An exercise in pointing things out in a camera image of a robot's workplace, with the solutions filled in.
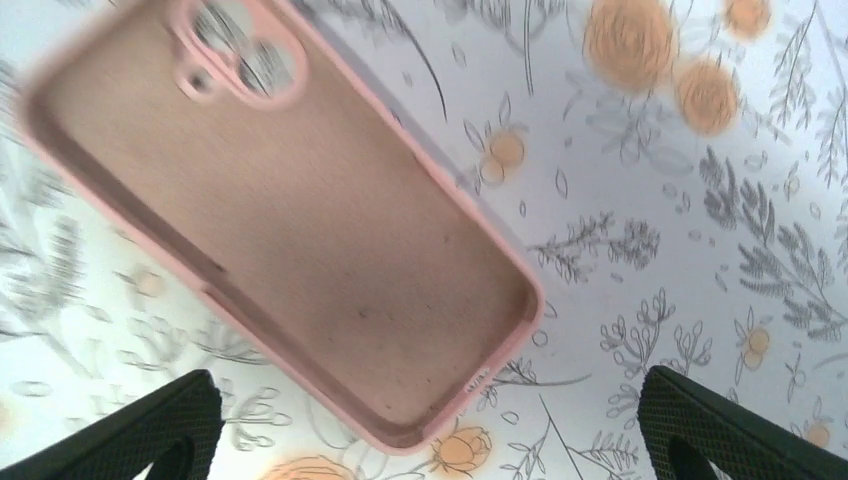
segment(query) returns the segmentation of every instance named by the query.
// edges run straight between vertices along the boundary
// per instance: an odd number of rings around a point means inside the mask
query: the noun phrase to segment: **silicone phone case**
[[[241,1],[259,36],[229,52],[197,1],[120,7],[29,82],[23,133],[330,410],[411,453],[532,334],[542,290],[292,5]],[[243,55],[263,40],[291,52],[280,95]]]

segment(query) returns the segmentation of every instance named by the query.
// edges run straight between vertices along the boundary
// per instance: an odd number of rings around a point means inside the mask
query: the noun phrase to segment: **orange rose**
[[[723,132],[733,122],[739,108],[733,78],[717,63],[708,60],[695,62],[680,75],[675,96],[686,124],[703,136]]]
[[[463,428],[433,444],[433,461],[447,472],[468,473],[480,468],[492,452],[492,439],[480,427]]]
[[[277,465],[262,480],[356,480],[356,476],[349,468],[318,456]]]
[[[724,23],[737,37],[752,40],[771,20],[768,0],[725,0]]]
[[[161,297],[165,293],[165,279],[151,272],[148,268],[139,266],[130,275],[136,292],[145,297]]]
[[[595,0],[583,38],[595,72],[628,93],[647,92],[669,74],[676,44],[657,0]]]

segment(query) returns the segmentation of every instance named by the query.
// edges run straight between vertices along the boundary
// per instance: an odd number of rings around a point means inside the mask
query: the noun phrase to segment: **phone case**
[[[520,255],[287,2],[126,4],[21,107],[69,183],[384,451],[434,438],[539,321]]]

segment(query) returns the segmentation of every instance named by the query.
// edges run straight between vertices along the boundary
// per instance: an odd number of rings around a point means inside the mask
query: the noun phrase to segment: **floral wallpaper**
[[[21,144],[22,72],[121,3],[0,3],[0,467],[195,368],[224,396],[213,479],[649,480],[635,412],[656,364],[848,458],[836,0],[296,1],[548,292],[532,341],[408,457],[358,438]]]

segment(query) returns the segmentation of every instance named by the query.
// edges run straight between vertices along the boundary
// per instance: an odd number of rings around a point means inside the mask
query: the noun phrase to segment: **flower illustration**
[[[356,476],[349,468],[317,456],[277,465],[262,480],[356,480]]]
[[[121,237],[122,239],[124,239],[124,240],[126,240],[126,241],[128,241],[132,244],[135,244],[135,240],[133,240],[132,237],[130,237],[130,234],[127,233],[127,231],[124,230],[123,228],[112,227],[112,231],[115,233],[115,235]]]
[[[746,339],[746,347],[747,349],[744,354],[745,366],[749,370],[760,368],[760,365],[763,363],[763,355],[765,355],[769,347],[768,330],[758,327],[749,332]]]
[[[813,445],[824,448],[830,443],[830,431],[827,429],[827,425],[815,423],[807,428],[807,434],[804,438]]]
[[[743,326],[734,320],[736,327],[736,346],[739,348],[739,360],[736,362],[736,385],[742,378],[742,368],[756,371],[763,363],[763,358],[769,349],[771,337],[763,325],[763,320],[755,324],[754,309],[748,308],[748,318]]]
[[[718,135],[727,129],[739,108],[733,76],[720,63],[706,59],[683,71],[675,95],[686,124],[703,136]]]
[[[725,0],[724,23],[739,38],[753,40],[771,20],[769,0]]]
[[[129,287],[133,305],[138,311],[144,311],[144,298],[158,298],[165,294],[165,279],[143,265],[136,266],[129,274],[116,275]]]
[[[789,430],[813,445],[825,448],[830,443],[829,425],[831,424],[833,424],[833,418],[822,413],[822,401],[821,397],[818,397],[813,405],[812,421],[804,421],[803,426],[792,423],[789,425]]]
[[[524,139],[516,130],[504,129],[488,135],[485,150],[480,161],[480,177],[487,185],[502,184],[507,174],[524,163]]]
[[[480,427],[454,431],[444,440],[433,443],[435,468],[445,472],[468,473],[480,468],[492,452],[492,439]]]
[[[469,121],[465,121],[465,135],[474,148],[480,152],[480,161],[471,171],[464,173],[458,184],[470,183],[477,194],[482,185],[497,187],[518,169],[527,158],[527,147],[523,135],[527,127],[513,122],[512,104],[509,94],[504,94],[498,110],[498,128],[492,129],[492,122],[483,126],[483,134]]]
[[[676,32],[657,0],[595,0],[583,50],[595,72],[627,93],[645,93],[666,77]]]

